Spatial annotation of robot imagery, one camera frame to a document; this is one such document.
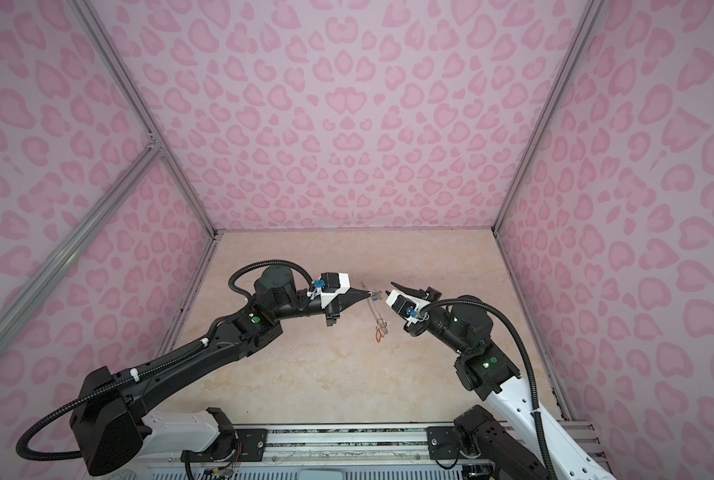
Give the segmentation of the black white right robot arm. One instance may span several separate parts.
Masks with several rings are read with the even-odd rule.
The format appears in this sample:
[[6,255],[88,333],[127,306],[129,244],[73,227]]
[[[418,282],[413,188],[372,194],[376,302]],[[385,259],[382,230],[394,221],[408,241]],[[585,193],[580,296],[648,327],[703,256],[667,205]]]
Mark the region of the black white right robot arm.
[[491,462],[493,479],[612,478],[543,406],[525,343],[500,310],[400,284],[386,303],[410,336],[428,333],[456,353],[460,383],[483,402],[454,421],[460,455]]

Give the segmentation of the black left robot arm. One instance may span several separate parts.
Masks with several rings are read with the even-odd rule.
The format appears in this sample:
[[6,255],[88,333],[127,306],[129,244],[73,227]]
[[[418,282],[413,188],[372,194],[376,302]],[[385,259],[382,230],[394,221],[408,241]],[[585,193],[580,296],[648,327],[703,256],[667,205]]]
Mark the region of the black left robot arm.
[[188,462],[234,460],[240,441],[218,407],[196,416],[193,427],[169,433],[153,418],[163,401],[207,374],[250,357],[283,333],[283,321],[323,316],[333,326],[349,307],[370,297],[351,285],[345,273],[313,278],[286,260],[251,263],[233,273],[229,288],[245,297],[237,312],[219,317],[199,339],[144,364],[113,374],[102,367],[89,374],[70,426],[92,476],[110,474],[160,443]]

